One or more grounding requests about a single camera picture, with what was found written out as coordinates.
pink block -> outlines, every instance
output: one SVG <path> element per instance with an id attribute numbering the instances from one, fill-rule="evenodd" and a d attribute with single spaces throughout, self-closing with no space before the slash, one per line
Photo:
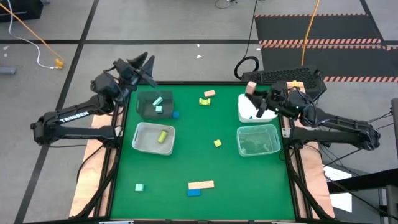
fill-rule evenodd
<path id="1" fill-rule="evenodd" d="M 250 81 L 250 82 L 248 83 L 248 85 L 246 86 L 246 91 L 245 91 L 245 93 L 247 93 L 247 94 L 253 94 L 253 93 L 254 93 L 254 90 L 256 90 L 256 85 L 257 85 L 257 83 Z"/>
<path id="2" fill-rule="evenodd" d="M 205 97 L 211 97 L 211 96 L 215 96 L 216 95 L 216 91 L 214 90 L 209 90 L 205 92 Z"/>

black table frame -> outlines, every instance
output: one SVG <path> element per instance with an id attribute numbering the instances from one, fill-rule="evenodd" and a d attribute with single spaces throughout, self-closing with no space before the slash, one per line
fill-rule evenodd
<path id="1" fill-rule="evenodd" d="M 218 82 L 218 81 L 212 81 L 212 82 L 191 82 L 191 81 L 174 81 L 174 82 L 158 82 L 158 84 L 160 85 L 246 85 L 246 83 L 244 82 Z M 271 85 L 273 83 L 263 83 L 261 85 Z M 128 114 L 128 109 L 129 107 L 127 106 L 127 108 L 125 109 L 125 112 L 122 115 L 122 120 L 121 120 L 121 126 L 122 128 L 125 126 L 126 124 L 126 118 L 127 118 L 127 114 Z M 113 116 L 112 116 L 112 120 L 111 120 L 111 125 L 116 125 L 117 122 L 117 118 L 118 118 L 118 109 L 116 108 Z M 278 116 L 279 119 L 279 123 L 281 128 L 284 128 L 284 120 L 283 117 Z M 282 143 L 284 145 L 284 156 L 285 158 L 290 157 L 289 155 L 289 150 L 285 150 L 285 147 L 287 145 L 287 142 L 284 138 L 282 138 Z M 99 184 L 101 185 L 104 182 L 104 179 L 107 175 L 107 171 L 108 171 L 108 166 L 110 163 L 110 158 L 111 158 L 111 151 L 113 149 L 111 148 L 107 148 L 106 149 L 106 153 L 105 153 L 105 157 L 104 157 L 104 163 L 103 163 L 103 167 L 102 167 L 102 171 L 101 171 L 101 178 L 99 181 Z M 116 155 L 115 157 L 120 156 L 121 150 L 116 150 Z M 295 157 L 296 157 L 296 161 L 297 161 L 297 171 L 298 171 L 298 175 L 300 177 L 300 180 L 304 183 L 304 185 L 306 186 L 306 182 L 305 182 L 305 176 L 304 176 L 304 169 L 303 169 L 303 164 L 302 164 L 302 160 L 301 160 L 301 156 L 300 156 L 300 151 L 299 150 L 295 150 Z M 286 166 L 288 169 L 288 159 L 285 160 L 286 161 Z M 94 214 L 93 217 L 90 218 L 73 218 L 73 219 L 66 219 L 66 220 L 52 220 L 52 221 L 46 221 L 46 222 L 36 222 L 36 223 L 56 223 L 56 224 L 64 224 L 64 223 L 79 223 L 79 224 L 99 224 L 101 222 L 107 222 L 107 221 L 117 221 L 117 220 L 111 220 L 110 214 L 111 214 L 111 208 L 112 208 L 112 203 L 113 203 L 113 197 L 114 197 L 114 190 L 115 190 L 115 185 L 116 185 L 116 178 L 117 178 L 117 172 L 118 172 L 118 165 L 119 163 L 116 164 L 116 175 L 115 178 L 113 178 L 113 180 L 110 182 L 110 188 L 109 188 L 109 197 L 108 197 L 108 202 L 107 202 L 107 208 L 106 208 L 106 213 L 105 216 L 100 216 L 99 212 L 100 212 L 100 208 L 101 208 L 101 201 L 99 200 L 98 203 L 96 204 L 96 207 L 93 209 L 94 210 Z M 290 192 L 292 194 L 292 203 L 293 203 L 293 208 L 294 208 L 294 214 L 295 214 L 295 219 L 296 222 L 301 222 L 301 223 L 330 223 L 330 224 L 353 224 L 353 223 L 349 223 L 349 222 L 340 222 L 337 220 L 317 220 L 317 219 L 313 219 L 312 217 L 312 209 L 310 208 L 309 203 L 307 202 L 307 199 L 304 198 L 304 205 L 305 205 L 305 211 L 306 211 L 306 215 L 307 218 L 302 218 L 300 216 L 300 208 L 299 208 L 299 203 L 298 203 L 298 198 L 297 198 L 297 192 L 296 192 L 296 188 L 295 188 L 295 183 L 292 180 L 290 174 L 288 175 L 289 178 L 289 187 L 290 187 Z M 134 222 L 130 222 L 131 224 L 133 223 L 226 223 L 226 224 L 230 224 L 230 223 L 249 223 L 249 224 L 257 224 L 257 223 L 266 223 L 266 224 L 271 224 L 271 223 L 275 223 L 275 221 L 255 221 L 255 220 L 242 220 L 242 221 L 237 221 L 237 220 L 223 220 L 223 221 L 213 221 L 213 220 L 134 220 Z"/>

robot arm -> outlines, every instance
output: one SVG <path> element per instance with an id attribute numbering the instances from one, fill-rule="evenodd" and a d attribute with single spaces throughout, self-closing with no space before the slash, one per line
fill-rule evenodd
<path id="1" fill-rule="evenodd" d="M 157 86 L 152 79 L 154 56 L 145 64 L 147 52 L 134 60 L 124 62 L 119 59 L 113 63 L 110 70 L 116 69 L 119 78 L 113 77 L 105 70 L 91 81 L 90 88 L 97 93 L 88 101 L 54 112 L 47 112 L 39 120 L 30 125 L 33 130 L 34 141 L 39 145 L 50 145 L 59 139 L 97 139 L 105 147 L 113 147 L 117 143 L 114 127 L 74 128 L 64 127 L 62 124 L 84 118 L 89 115 L 110 114 L 116 105 L 125 106 L 126 99 L 136 91 L 141 80 L 153 87 Z"/>
<path id="2" fill-rule="evenodd" d="M 304 126 L 313 128 L 325 126 L 338 130 L 309 131 L 305 128 L 284 129 L 283 135 L 292 147 L 302 148 L 310 141 L 348 143 L 360 149 L 374 150 L 379 147 L 380 134 L 369 123 L 325 113 L 316 108 L 312 99 L 298 88 L 288 92 L 286 83 L 278 82 L 269 91 L 246 93 L 262 116 L 265 110 L 272 110 L 292 120 L 299 119 Z"/>

translucent plastic bin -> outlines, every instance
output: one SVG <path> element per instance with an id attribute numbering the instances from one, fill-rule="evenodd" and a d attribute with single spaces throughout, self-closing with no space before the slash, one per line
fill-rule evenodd
<path id="1" fill-rule="evenodd" d="M 157 142 L 162 131 L 167 131 L 163 143 Z M 172 126 L 141 122 L 137 125 L 131 146 L 141 152 L 169 156 L 173 152 L 175 129 Z"/>
<path id="2" fill-rule="evenodd" d="M 156 113 L 153 102 L 159 97 L 163 102 L 159 106 L 163 107 L 163 113 Z M 142 91 L 138 93 L 136 111 L 143 119 L 162 119 L 171 118 L 173 115 L 173 92 L 171 91 Z"/>
<path id="3" fill-rule="evenodd" d="M 236 137 L 241 156 L 269 155 L 280 150 L 277 130 L 271 124 L 240 127 Z"/>

white cable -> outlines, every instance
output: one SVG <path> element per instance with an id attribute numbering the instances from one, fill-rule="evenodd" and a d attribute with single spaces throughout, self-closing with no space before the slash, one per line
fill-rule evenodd
<path id="1" fill-rule="evenodd" d="M 14 13 L 14 12 L 12 11 L 12 7 L 11 7 L 11 2 L 10 2 L 10 0 L 7 0 L 7 1 L 8 1 L 9 10 L 10 10 L 12 13 Z M 39 59 L 40 59 L 40 49 L 39 49 L 39 46 L 38 46 L 37 44 L 32 43 L 31 41 L 26 40 L 26 39 L 23 39 L 23 38 L 21 38 L 21 37 L 16 37 L 16 36 L 14 36 L 14 35 L 11 33 L 11 27 L 12 27 L 12 22 L 13 22 L 13 21 L 14 21 L 14 17 L 11 15 L 11 21 L 10 21 L 10 26 L 8 27 L 8 33 L 9 33 L 13 38 L 26 41 L 26 42 L 28 42 L 28 43 L 34 45 L 34 46 L 37 48 L 37 64 L 38 64 L 40 67 L 49 68 L 49 69 L 55 69 L 56 67 L 53 67 L 53 66 L 45 66 L 45 65 L 42 65 L 42 64 L 39 62 Z"/>

